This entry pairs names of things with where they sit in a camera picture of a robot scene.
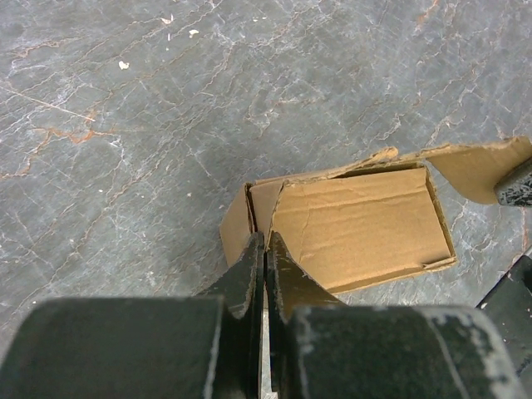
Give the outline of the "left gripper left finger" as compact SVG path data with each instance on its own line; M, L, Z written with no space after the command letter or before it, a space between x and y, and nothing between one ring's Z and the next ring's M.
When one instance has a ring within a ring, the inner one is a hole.
M257 398L264 238L192 297L59 298L1 365L4 398Z

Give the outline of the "small cardboard box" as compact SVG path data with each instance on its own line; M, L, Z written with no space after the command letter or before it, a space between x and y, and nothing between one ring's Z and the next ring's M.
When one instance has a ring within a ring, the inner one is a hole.
M331 293L449 268L456 251L431 178L494 204L495 185L531 156L530 140L443 145L400 155L388 147L336 169L241 187L220 225L228 264L254 233L280 234L293 259Z

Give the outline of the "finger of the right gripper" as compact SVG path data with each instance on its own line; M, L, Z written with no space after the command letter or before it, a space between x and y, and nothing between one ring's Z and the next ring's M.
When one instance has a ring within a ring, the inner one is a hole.
M531 162L532 159L529 158L516 166L495 185L498 204L512 207L532 205Z

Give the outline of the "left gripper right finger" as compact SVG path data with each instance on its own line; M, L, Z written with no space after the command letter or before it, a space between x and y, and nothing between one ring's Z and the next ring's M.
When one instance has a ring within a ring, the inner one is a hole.
M349 306L272 233L271 387L281 398L524 398L494 323L461 306Z

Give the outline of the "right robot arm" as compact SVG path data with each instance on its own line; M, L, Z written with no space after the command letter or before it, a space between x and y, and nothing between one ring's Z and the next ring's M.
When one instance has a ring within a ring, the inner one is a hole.
M516 166L494 187L500 205L531 207L531 160ZM517 374L531 372L531 248L518 257L511 268L477 305L502 328Z

